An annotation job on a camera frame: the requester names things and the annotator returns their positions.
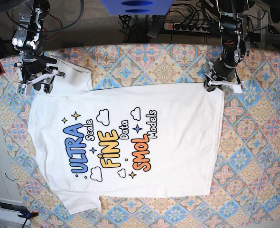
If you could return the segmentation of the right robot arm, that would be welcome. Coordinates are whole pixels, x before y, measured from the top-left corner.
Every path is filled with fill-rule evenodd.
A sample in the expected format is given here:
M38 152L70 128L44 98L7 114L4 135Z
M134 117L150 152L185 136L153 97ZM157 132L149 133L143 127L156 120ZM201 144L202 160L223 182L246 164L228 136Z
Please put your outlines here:
M47 0L31 0L19 13L12 44L22 58L14 67L19 74L17 93L24 96L31 95L32 89L49 94L55 77L65 77L65 73L56 66L57 60L47 57L41 46L43 19L48 15L49 8Z

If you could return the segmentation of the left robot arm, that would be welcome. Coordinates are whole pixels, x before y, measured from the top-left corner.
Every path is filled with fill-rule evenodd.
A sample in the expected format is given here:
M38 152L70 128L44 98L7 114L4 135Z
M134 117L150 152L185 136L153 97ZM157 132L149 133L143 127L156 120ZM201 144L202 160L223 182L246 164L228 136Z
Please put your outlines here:
M247 0L217 0L216 9L219 21L212 22L206 14L206 1L202 0L201 11L208 27L221 38L222 52L215 61L209 62L205 73L204 88L211 92L222 86L230 86L234 93L243 92L244 81L237 74L237 66L250 53L247 18L244 12L249 9Z

